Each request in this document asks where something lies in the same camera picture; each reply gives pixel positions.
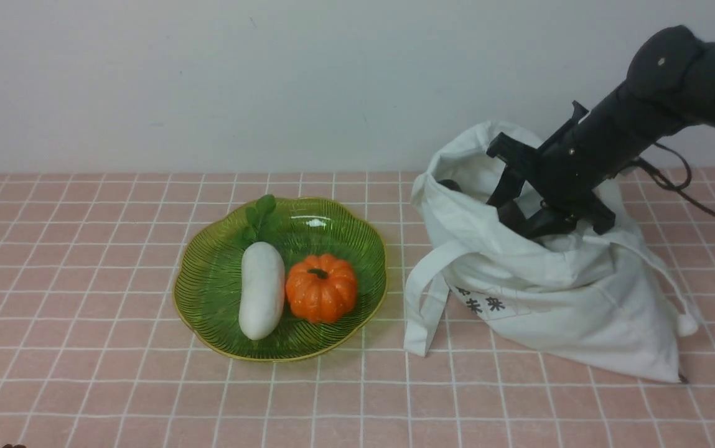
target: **white cloth bag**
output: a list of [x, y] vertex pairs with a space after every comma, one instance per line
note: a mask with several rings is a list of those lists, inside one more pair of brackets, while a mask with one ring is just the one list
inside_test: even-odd
[[[580, 223], [570, 235], [548, 236], [542, 244], [522, 238], [485, 203], [504, 169], [485, 153], [499, 133], [533, 147], [542, 143], [514, 124], [488, 121], [438, 151], [415, 179], [411, 203], [434, 249], [406, 279], [405, 350], [425, 357], [451, 290], [497, 334], [528, 348], [679, 382], [676, 337], [698, 331], [696, 311], [645, 246], [617, 184], [610, 180], [596, 191], [617, 216], [604, 235]], [[462, 193], [438, 184], [442, 179], [456, 181]], [[529, 216], [540, 196], [525, 184], [518, 204]], [[667, 278], [683, 312], [662, 293], [654, 272]]]

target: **robotic arm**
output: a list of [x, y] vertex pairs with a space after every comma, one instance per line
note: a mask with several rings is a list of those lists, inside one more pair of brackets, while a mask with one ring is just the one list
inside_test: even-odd
[[[487, 149], [488, 156], [505, 162], [487, 203], [525, 238], [571, 232], [580, 219], [602, 235], [615, 216], [594, 188], [635, 166], [642, 151], [662, 137], [699, 124], [715, 128], [715, 42], [702, 42], [685, 26], [662, 29], [639, 49], [625, 80], [592, 111], [573, 106], [571, 119], [540, 147], [502, 134]], [[543, 198], [530, 218], [514, 202], [524, 182]]]

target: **pumpkin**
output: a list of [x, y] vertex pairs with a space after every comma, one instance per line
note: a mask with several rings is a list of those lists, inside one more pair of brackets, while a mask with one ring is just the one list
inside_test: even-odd
[[325, 253], [309, 255], [288, 272], [286, 298], [291, 312], [312, 324], [333, 324], [357, 303], [352, 265]]

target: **pink tiled table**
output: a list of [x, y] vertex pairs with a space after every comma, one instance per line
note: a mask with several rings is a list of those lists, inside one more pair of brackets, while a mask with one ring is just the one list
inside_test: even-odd
[[[540, 355], [449, 304], [406, 355], [401, 291], [429, 250], [414, 174], [0, 175], [0, 447], [715, 447], [715, 221], [649, 180], [630, 213], [704, 315], [681, 341], [691, 386]], [[231, 361], [179, 321], [189, 238], [272, 192], [334, 197], [390, 245], [365, 331], [300, 363]], [[690, 193], [715, 207], [715, 169]]]

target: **green plate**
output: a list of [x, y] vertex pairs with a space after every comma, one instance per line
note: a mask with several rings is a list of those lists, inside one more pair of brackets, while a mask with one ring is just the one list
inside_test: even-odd
[[258, 202], [234, 210], [189, 242], [174, 286], [180, 318], [207, 346], [238, 359], [303, 360], [344, 343], [373, 317], [385, 300], [388, 255], [380, 234], [368, 222], [329, 199], [276, 198], [276, 208], [272, 207], [274, 211], [270, 212], [274, 227], [265, 235], [258, 232], [258, 239], [280, 252], [286, 274], [309, 254], [332, 253], [349, 261], [359, 281], [357, 305], [334, 324], [310, 324], [292, 315], [286, 303], [274, 332], [252, 341], [238, 326], [238, 306], [241, 256], [255, 241], [244, 235], [252, 228], [250, 222], [255, 220]]

